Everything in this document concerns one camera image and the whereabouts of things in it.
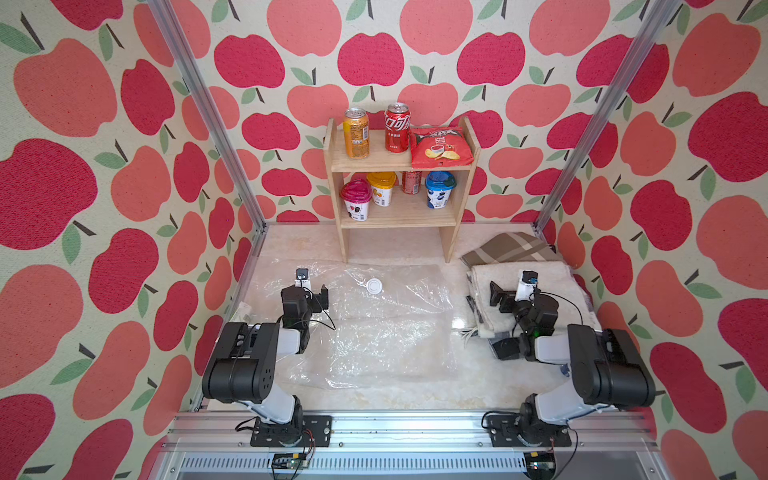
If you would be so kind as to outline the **brown beige plaid scarf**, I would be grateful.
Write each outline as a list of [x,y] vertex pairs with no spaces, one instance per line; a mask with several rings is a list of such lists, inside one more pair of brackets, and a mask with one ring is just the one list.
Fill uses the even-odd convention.
[[510,262],[562,262],[549,244],[537,237],[522,232],[505,232],[469,251],[461,257],[468,267]]

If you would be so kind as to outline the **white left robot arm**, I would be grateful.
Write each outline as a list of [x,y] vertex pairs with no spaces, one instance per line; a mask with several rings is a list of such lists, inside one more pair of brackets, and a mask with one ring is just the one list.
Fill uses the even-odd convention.
[[294,285],[280,296],[283,314],[277,321],[223,327],[202,377],[202,393],[209,400],[244,405],[268,424],[299,429],[303,407],[276,384],[276,363],[305,352],[311,317],[329,308],[329,292],[325,286],[315,294]]

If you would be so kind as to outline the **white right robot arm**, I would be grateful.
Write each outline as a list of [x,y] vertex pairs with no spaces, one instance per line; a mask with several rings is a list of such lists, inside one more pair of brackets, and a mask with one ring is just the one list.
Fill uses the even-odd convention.
[[654,380],[627,331],[596,330],[580,317],[558,333],[555,326],[564,298],[541,291],[533,271],[525,271],[513,291],[495,282],[489,283],[489,289],[489,305],[515,319],[511,336],[492,345],[497,358],[567,370],[566,383],[548,393],[531,394],[521,404],[516,418],[520,430],[565,426],[603,409],[653,403]]

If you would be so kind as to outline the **black grey striped scarf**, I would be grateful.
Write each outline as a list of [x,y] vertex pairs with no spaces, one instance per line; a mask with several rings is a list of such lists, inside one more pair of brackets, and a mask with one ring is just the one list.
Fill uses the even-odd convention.
[[507,337],[490,342],[492,352],[500,361],[517,360],[521,357],[520,340],[518,337]]

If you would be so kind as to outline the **clear plastic vacuum bag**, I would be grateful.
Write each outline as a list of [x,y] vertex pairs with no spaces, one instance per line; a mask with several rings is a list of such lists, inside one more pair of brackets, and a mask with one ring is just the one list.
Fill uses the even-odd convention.
[[299,268],[308,270],[314,291],[328,288],[329,308],[311,317],[306,351],[278,359],[281,380],[323,389],[378,388],[445,380],[456,371],[454,306],[437,266],[262,260],[243,301],[252,308],[251,323],[280,318],[280,292],[293,285]]

